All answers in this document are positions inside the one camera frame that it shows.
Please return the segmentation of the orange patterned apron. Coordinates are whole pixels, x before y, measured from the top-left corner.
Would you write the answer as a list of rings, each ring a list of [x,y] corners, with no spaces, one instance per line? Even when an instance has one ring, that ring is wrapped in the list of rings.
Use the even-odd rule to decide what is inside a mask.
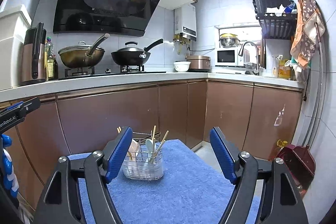
[[[325,30],[316,0],[297,0],[297,25],[290,54],[302,69],[309,66],[318,46],[318,37]]]

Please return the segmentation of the yellow detergent bottle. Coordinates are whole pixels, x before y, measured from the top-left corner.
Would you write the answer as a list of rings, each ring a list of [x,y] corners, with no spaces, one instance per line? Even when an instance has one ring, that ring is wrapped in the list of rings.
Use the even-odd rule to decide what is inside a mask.
[[[278,78],[287,80],[291,78],[291,68],[289,65],[286,65],[288,61],[283,55],[277,56]]]

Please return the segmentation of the brown thermos kettle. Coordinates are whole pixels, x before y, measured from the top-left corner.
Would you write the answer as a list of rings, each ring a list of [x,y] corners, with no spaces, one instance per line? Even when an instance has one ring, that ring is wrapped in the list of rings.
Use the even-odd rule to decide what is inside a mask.
[[[43,22],[26,31],[22,52],[21,86],[46,81],[46,33]]]

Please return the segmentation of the brown rice cooker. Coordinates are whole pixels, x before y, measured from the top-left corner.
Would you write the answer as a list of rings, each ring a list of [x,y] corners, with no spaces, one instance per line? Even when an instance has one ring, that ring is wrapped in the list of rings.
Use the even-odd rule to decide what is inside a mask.
[[[190,62],[189,72],[209,72],[211,70],[211,59],[208,56],[189,55],[186,61]]]

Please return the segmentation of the steel pot on microwave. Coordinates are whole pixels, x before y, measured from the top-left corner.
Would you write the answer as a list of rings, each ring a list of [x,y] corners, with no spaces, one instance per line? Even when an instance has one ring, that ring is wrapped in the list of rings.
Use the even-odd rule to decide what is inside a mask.
[[[225,33],[219,36],[219,43],[222,47],[237,47],[240,44],[238,36],[235,34]]]

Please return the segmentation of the oil bottles beside stove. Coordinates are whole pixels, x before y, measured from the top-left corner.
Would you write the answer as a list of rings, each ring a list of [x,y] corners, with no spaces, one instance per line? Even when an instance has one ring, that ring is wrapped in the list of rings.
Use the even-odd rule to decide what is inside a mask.
[[[45,54],[46,79],[47,81],[57,80],[59,78],[58,63],[54,54],[54,44],[51,42],[51,37],[49,36],[46,38]]]

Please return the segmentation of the white bowl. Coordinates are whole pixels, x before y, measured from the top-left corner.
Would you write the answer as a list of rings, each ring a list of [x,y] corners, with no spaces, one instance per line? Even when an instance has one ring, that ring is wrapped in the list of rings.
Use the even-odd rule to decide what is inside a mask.
[[[176,61],[174,62],[174,69],[176,72],[187,72],[190,68],[190,61]]]

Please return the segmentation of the white ceramic spoon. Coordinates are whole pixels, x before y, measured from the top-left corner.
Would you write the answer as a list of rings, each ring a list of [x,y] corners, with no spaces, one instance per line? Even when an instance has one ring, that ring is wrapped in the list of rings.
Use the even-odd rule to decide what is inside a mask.
[[[126,153],[126,159],[128,161],[136,161],[138,153],[141,151],[141,146],[134,139],[131,140],[131,144]]]

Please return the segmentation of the white water heater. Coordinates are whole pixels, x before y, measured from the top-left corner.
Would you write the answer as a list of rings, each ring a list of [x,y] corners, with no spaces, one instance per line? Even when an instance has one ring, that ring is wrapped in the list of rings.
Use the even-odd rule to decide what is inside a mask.
[[[185,4],[174,10],[174,34],[178,40],[197,40],[196,9],[192,4]]]

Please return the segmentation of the cooking oil bottle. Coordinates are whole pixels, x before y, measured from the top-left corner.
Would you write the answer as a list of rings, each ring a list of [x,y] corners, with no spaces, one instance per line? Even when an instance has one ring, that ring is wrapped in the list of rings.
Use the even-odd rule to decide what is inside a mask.
[[[288,145],[288,141],[286,140],[281,140],[281,139],[278,139],[278,141],[276,142],[276,147],[273,151],[273,158],[275,159],[277,157],[277,155],[280,153],[280,151],[286,147]]]

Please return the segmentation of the steel faucet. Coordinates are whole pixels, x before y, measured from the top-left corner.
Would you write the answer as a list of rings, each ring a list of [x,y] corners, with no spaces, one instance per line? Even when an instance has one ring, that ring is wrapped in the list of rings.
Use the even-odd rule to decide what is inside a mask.
[[[244,68],[253,75],[260,74],[259,49],[254,42],[244,42],[238,53],[243,58]]]

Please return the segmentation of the dark red dustpan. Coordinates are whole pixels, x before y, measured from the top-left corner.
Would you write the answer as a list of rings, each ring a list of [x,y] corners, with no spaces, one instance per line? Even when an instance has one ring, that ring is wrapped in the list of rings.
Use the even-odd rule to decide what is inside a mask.
[[[277,154],[287,165],[302,198],[315,176],[316,164],[309,149],[308,145],[303,147],[289,144]]]

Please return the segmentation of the blue terry towel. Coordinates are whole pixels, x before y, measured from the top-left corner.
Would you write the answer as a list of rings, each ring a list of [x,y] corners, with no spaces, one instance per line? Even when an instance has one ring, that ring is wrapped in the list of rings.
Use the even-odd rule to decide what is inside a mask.
[[[123,172],[108,191],[123,223],[218,223],[234,185],[180,140],[163,145],[163,177],[126,178]]]

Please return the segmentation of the light blue ceramic spoon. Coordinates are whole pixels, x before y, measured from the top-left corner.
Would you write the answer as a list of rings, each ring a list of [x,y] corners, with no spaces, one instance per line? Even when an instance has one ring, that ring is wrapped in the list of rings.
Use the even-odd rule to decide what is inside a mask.
[[[146,145],[146,149],[147,149],[148,162],[150,162],[153,155],[154,155],[155,145],[154,145],[154,143],[151,139],[146,139],[145,145]]]

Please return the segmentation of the black wok with lid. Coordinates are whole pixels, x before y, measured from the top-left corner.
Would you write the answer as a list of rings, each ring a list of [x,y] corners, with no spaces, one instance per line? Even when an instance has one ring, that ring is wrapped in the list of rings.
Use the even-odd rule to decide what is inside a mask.
[[[150,50],[160,44],[163,44],[163,39],[159,39],[145,48],[138,48],[138,42],[127,42],[124,48],[111,53],[112,59],[120,66],[142,66],[148,61]]]

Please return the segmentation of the black wall rack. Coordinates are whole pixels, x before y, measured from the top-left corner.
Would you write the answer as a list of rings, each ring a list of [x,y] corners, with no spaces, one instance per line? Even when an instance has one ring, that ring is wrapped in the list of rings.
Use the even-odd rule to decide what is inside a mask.
[[[252,0],[264,39],[289,40],[295,32],[296,5],[291,0]]]

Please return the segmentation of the white microwave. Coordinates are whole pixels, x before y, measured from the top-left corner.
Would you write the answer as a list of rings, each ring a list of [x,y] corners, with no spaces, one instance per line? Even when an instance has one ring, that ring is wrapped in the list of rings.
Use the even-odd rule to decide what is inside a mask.
[[[218,48],[215,50],[215,66],[244,67],[243,57],[239,56],[239,47]]]

